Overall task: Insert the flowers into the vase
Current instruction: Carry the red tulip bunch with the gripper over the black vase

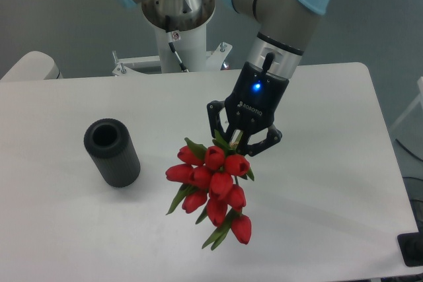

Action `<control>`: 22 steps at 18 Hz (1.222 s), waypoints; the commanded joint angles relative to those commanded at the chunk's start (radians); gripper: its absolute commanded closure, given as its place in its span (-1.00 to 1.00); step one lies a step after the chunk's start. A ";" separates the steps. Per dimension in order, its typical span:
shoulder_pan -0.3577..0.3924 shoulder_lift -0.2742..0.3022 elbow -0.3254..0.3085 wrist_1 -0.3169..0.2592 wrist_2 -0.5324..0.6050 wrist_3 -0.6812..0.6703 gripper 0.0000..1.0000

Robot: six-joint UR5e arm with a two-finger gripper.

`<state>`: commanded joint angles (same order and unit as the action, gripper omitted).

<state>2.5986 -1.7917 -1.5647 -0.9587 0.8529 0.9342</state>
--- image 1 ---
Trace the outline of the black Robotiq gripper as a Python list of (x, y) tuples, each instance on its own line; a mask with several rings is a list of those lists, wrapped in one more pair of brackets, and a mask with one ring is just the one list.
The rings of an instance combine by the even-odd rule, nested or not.
[[(246, 62), (241, 69), (232, 93), (224, 101), (213, 100), (206, 106), (211, 136), (216, 131), (224, 140), (230, 140), (234, 131), (242, 131), (238, 153), (254, 157), (282, 140), (282, 132), (274, 123), (274, 114), (284, 95), (289, 80), (279, 78)], [(225, 109), (228, 127), (223, 130), (220, 112)], [(250, 137), (267, 128), (266, 138), (248, 144)]]

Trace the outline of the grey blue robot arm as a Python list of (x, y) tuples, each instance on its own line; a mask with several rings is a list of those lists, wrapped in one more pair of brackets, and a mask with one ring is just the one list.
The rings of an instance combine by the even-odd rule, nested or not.
[[(206, 25), (215, 0), (118, 0), (140, 7), (155, 30), (163, 73), (219, 69), (206, 54)], [(236, 151), (255, 156), (279, 143), (274, 114), (330, 0), (222, 0), (260, 29), (233, 92), (207, 106), (211, 134), (220, 142), (240, 135)]]

